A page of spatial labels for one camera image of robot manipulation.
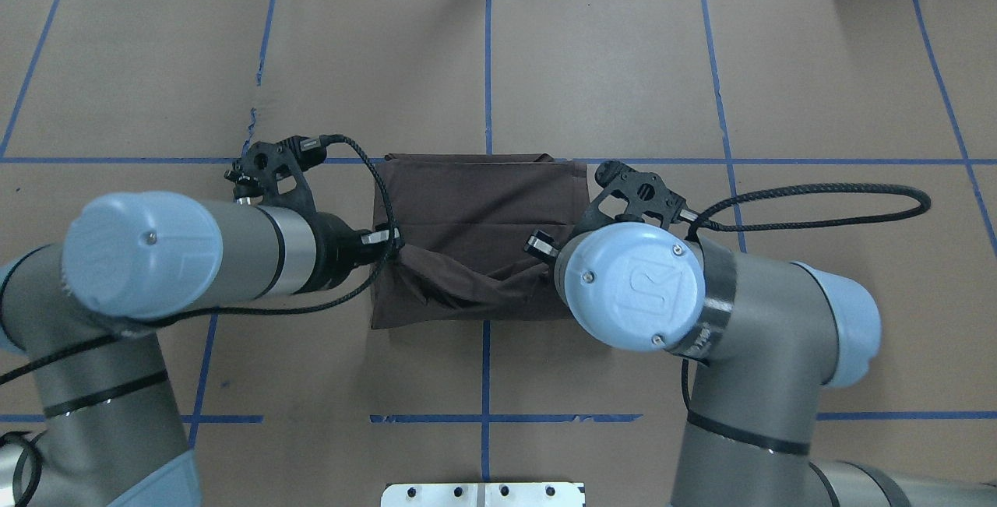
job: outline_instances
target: white surface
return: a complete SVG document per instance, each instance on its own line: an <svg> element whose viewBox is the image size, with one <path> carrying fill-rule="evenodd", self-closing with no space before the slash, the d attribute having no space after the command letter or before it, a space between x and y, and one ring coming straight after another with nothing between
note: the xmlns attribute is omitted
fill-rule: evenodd
<svg viewBox="0 0 997 507"><path fill-rule="evenodd" d="M584 507L585 484L570 482L544 482L520 484L395 484L388 486L381 495L381 507ZM509 487L503 497L502 486ZM548 496L546 488L555 489ZM460 487L462 495L453 490ZM409 489L416 495L409 497Z"/></svg>

